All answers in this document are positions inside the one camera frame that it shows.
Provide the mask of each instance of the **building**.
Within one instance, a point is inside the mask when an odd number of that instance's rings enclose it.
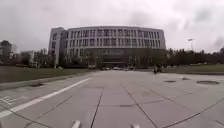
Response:
[[[0,42],[0,59],[2,61],[8,61],[9,59],[11,59],[11,57],[15,52],[16,52],[15,44],[11,44],[6,40]]]
[[[64,62],[65,58],[74,57],[81,61],[89,60],[88,63],[90,60],[91,63],[100,62],[103,66],[127,66],[132,61],[141,65],[144,58],[138,54],[147,49],[165,51],[163,30],[125,26],[68,30],[60,27],[51,30],[49,41],[49,53],[54,55],[56,65]]]
[[[31,51],[23,51],[21,52],[21,60],[27,60],[27,63],[32,64],[35,63],[34,57],[36,52],[34,50]]]

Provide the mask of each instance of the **grass lawn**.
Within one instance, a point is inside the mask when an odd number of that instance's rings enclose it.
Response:
[[[34,80],[88,72],[89,69],[35,69],[0,66],[0,83]]]
[[[186,74],[204,74],[204,75],[224,75],[224,65],[201,65],[201,66],[184,66],[163,69],[165,73],[186,73]]]

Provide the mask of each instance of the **paved plaza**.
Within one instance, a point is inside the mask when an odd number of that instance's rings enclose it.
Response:
[[[3,128],[71,128],[76,120],[82,128],[224,128],[223,99],[224,76],[101,71],[0,91],[0,121]]]

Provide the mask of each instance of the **overcast sky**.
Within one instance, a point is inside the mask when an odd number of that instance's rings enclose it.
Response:
[[[167,48],[224,46],[224,0],[0,0],[0,41],[48,47],[51,28],[131,25],[163,29]]]

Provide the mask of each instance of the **lamp post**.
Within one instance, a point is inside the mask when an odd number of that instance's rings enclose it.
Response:
[[[193,48],[193,41],[194,41],[195,39],[188,39],[188,41],[189,42],[191,42],[191,49],[192,49],[192,51],[194,51],[194,48]]]

